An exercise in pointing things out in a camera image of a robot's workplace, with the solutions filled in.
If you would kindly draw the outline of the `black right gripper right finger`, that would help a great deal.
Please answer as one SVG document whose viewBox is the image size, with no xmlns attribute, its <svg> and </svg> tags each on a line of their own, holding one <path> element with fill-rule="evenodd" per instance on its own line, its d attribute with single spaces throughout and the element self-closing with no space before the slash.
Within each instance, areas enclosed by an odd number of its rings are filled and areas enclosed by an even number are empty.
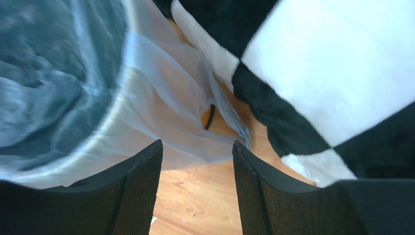
<svg viewBox="0 0 415 235">
<path fill-rule="evenodd" d="M 412 235 L 414 180 L 338 181 L 319 188 L 232 148 L 245 235 Z"/>
</svg>

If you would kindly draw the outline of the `translucent blue plastic bag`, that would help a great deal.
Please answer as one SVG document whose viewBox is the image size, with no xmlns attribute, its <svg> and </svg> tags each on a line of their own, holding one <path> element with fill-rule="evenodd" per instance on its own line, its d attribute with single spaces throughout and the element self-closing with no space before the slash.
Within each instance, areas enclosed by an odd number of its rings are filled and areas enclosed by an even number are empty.
<svg viewBox="0 0 415 235">
<path fill-rule="evenodd" d="M 170 170 L 228 161 L 250 133 L 152 1 L 1 1 L 2 179 L 69 186 L 158 139 Z"/>
</svg>

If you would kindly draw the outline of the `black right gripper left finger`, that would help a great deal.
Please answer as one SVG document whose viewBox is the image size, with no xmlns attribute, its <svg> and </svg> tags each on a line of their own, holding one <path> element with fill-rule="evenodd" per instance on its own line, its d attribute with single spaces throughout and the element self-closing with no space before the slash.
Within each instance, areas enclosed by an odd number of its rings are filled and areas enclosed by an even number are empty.
<svg viewBox="0 0 415 235">
<path fill-rule="evenodd" d="M 68 187 L 0 183 L 3 235 L 147 235 L 157 197 L 163 145 Z"/>
</svg>

